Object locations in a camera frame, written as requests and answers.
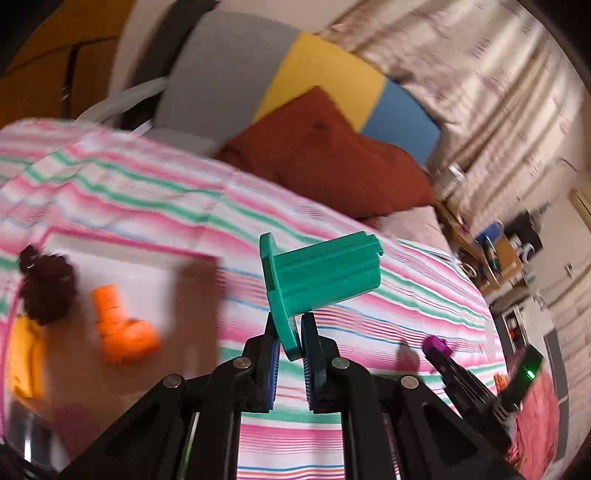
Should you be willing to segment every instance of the orange 3d printed object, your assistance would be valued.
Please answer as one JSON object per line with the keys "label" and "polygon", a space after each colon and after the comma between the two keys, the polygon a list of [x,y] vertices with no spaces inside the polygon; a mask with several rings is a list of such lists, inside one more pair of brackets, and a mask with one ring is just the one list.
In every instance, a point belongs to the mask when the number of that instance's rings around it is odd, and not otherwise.
{"label": "orange 3d printed object", "polygon": [[158,332],[152,324],[127,317],[115,285],[96,288],[92,296],[99,319],[96,328],[108,362],[136,360],[160,347]]}

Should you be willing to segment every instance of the rust red cushion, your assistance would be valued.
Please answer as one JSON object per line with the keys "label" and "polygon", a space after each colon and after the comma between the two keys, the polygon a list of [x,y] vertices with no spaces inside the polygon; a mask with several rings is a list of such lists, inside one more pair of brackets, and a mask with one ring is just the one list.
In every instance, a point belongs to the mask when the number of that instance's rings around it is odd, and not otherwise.
{"label": "rust red cushion", "polygon": [[357,134],[319,87],[262,118],[216,158],[357,219],[436,200],[410,155]]}

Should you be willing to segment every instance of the purple object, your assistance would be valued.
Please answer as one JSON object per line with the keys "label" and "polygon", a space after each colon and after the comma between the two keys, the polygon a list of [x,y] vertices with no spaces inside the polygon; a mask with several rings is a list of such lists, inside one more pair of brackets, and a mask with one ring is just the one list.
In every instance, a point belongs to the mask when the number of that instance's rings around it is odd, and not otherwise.
{"label": "purple object", "polygon": [[450,358],[453,353],[453,350],[447,346],[445,340],[441,340],[435,335],[431,335],[423,340],[423,353],[427,354],[427,351],[431,348],[436,348],[447,358]]}

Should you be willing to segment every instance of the teal 3d printed part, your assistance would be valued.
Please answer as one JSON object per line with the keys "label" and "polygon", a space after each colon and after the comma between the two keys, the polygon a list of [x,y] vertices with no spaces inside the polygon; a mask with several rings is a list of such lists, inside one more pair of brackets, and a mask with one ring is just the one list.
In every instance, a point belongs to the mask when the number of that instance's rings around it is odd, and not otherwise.
{"label": "teal 3d printed part", "polygon": [[380,284],[375,235],[357,232],[279,254],[271,233],[259,240],[269,308],[287,358],[301,358],[295,316],[367,293]]}

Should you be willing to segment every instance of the curtain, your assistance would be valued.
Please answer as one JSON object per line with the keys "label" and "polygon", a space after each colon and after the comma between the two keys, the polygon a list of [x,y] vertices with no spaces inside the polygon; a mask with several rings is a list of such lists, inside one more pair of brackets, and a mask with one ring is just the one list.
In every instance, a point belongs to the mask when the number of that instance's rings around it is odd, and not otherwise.
{"label": "curtain", "polygon": [[566,55],[517,0],[365,0],[320,36],[400,84],[439,124],[428,167],[467,172],[448,203],[475,233],[505,219],[582,104]]}
{"label": "curtain", "polygon": [[574,456],[591,428],[591,265],[549,309],[569,383],[569,452]]}

